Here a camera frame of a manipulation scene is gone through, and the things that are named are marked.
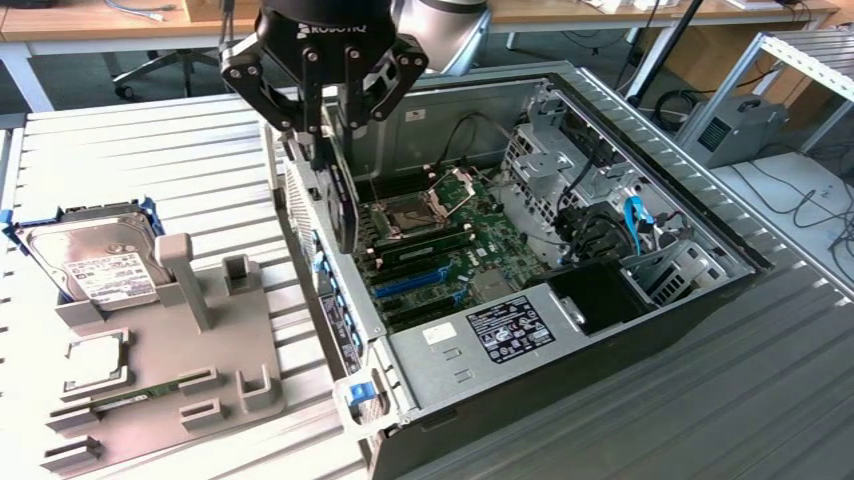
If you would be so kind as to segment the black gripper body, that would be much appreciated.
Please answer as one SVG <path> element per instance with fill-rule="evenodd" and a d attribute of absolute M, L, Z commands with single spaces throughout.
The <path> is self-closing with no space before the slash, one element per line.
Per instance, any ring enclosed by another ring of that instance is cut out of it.
<path fill-rule="evenodd" d="M 264 1 L 254 32 L 301 86 L 360 87 L 397 38 L 388 1 Z"/>

